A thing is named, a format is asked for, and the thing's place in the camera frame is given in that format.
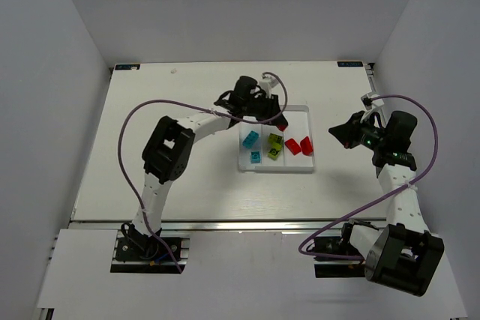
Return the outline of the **green lego brick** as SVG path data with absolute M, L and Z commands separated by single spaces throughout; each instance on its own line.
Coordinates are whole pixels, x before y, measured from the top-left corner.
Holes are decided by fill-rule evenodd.
M 283 144 L 283 140 L 284 138 L 282 137 L 282 135 L 279 135 L 279 134 L 276 134 L 276 133 L 270 133 L 268 135 L 268 143 L 269 144 L 279 144 L 279 145 L 282 145 Z
M 271 147 L 267 153 L 267 157 L 276 160 L 280 156 L 280 153 L 282 151 L 282 145 L 279 143 L 272 143 Z

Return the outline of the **large red lego brick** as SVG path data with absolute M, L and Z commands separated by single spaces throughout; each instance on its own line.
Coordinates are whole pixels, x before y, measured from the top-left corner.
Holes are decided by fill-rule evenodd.
M 286 140 L 284 146 L 292 153 L 292 155 L 297 155 L 302 152 L 300 144 L 298 144 L 293 138 Z
M 302 141 L 300 141 L 300 146 L 301 151 L 305 156 L 311 156 L 314 152 L 313 145 L 309 136 L 306 136 L 305 138 L 303 138 Z

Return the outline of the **blue long lego brick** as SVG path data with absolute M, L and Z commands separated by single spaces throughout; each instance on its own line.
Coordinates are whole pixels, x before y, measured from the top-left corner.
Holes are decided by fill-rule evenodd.
M 254 149 L 258 146 L 260 134 L 254 130 L 250 131 L 248 135 L 243 139 L 242 146 L 246 149 Z

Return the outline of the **small blue lego brick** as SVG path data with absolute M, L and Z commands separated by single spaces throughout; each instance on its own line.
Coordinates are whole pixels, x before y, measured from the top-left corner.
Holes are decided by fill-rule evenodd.
M 262 162 L 262 156 L 259 151 L 252 151 L 250 153 L 250 162 L 253 164 L 261 163 Z

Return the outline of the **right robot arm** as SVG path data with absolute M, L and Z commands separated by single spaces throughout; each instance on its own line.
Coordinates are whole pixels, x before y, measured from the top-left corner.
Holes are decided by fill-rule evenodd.
M 363 145 L 372 150 L 372 164 L 389 202 L 384 229 L 349 220 L 338 246 L 342 252 L 352 247 L 363 257 L 368 281 L 421 297 L 445 247 L 426 225 L 413 185 L 417 166 L 408 149 L 418 121 L 403 111 L 394 111 L 385 127 L 376 126 L 375 119 L 376 114 L 360 111 L 328 130 L 347 149 Z

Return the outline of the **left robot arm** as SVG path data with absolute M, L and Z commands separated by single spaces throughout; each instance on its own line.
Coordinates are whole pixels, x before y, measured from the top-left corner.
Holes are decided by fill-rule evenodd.
M 287 105 L 280 103 L 279 97 L 272 94 L 277 85 L 283 90 L 284 100 L 288 101 L 287 88 L 281 78 L 265 72 L 259 81 L 240 76 L 235 87 L 222 93 L 208 109 L 174 100 L 149 100 L 136 106 L 127 119 L 144 106 L 154 103 L 182 106 L 197 113 L 180 119 L 164 116 L 158 121 L 142 151 L 143 188 L 141 191 L 133 189 L 139 208 L 132 222 L 122 226 L 122 233 L 142 240 L 160 235 L 168 193 L 173 182 L 185 172 L 196 142 L 240 122 L 286 129 L 288 121 L 283 112 Z

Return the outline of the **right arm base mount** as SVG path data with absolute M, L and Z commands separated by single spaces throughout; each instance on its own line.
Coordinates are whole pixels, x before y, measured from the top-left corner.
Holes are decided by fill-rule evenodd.
M 316 237 L 305 250 L 315 253 L 315 277 L 364 278 L 366 257 L 381 232 L 382 229 L 371 222 L 349 220 L 338 236 Z

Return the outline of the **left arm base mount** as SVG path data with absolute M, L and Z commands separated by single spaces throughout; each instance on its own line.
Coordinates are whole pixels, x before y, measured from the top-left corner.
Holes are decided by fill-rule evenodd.
M 162 237 L 140 233 L 132 223 L 122 223 L 110 272 L 113 274 L 180 274 L 185 269 L 187 238 Z

